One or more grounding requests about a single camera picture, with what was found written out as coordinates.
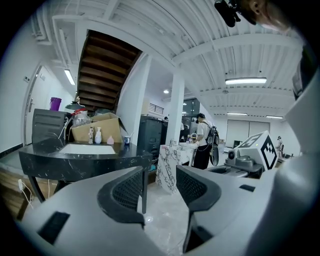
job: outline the floor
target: floor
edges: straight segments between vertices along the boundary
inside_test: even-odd
[[[223,165],[228,157],[223,153],[224,145],[219,145],[219,163]],[[0,167],[10,172],[23,175],[19,153],[13,152],[0,159]],[[33,198],[32,206],[40,205],[37,198]],[[141,200],[138,211],[141,212]],[[28,206],[25,215],[31,214]],[[145,232],[150,239],[168,256],[182,255],[182,248],[188,227],[189,211],[179,191],[169,194],[156,183],[148,186],[147,211],[144,214]]]

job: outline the wooden staircase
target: wooden staircase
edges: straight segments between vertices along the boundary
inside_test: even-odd
[[[119,96],[142,52],[134,46],[96,31],[84,43],[77,81],[80,104],[96,109],[117,109]]]

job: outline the white shirt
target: white shirt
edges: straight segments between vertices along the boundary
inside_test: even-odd
[[[198,124],[197,135],[203,135],[203,138],[199,141],[199,146],[207,145],[206,138],[208,137],[210,131],[210,128],[204,122],[206,122],[210,126],[210,128],[214,126],[214,124],[211,121],[208,121],[207,119],[204,119],[202,122]]]

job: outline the fluorescent light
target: fluorescent light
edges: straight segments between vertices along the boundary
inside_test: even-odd
[[[265,77],[246,77],[225,80],[226,85],[239,85],[239,84],[265,84],[267,79]]]
[[[226,113],[227,115],[235,115],[235,116],[247,116],[246,113]]]
[[[73,80],[70,70],[69,69],[65,69],[64,73],[66,74],[66,77],[69,79],[70,84],[72,84],[73,86],[75,86],[75,81]]]
[[[266,118],[282,119],[282,116],[267,115]]]

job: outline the white ceiling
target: white ceiling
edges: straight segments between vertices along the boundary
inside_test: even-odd
[[[294,103],[292,76],[303,46],[299,37],[243,18],[229,28],[213,0],[53,0],[51,31],[56,15],[71,60],[65,51],[60,54],[58,37],[58,45],[47,46],[57,53],[56,66],[64,58],[67,66],[77,67],[84,33],[96,29],[152,55],[156,61],[148,81],[155,93],[163,94],[171,87],[172,73],[181,72],[187,89],[212,115],[283,116]],[[225,79],[241,77],[266,77],[267,83],[225,85]]]

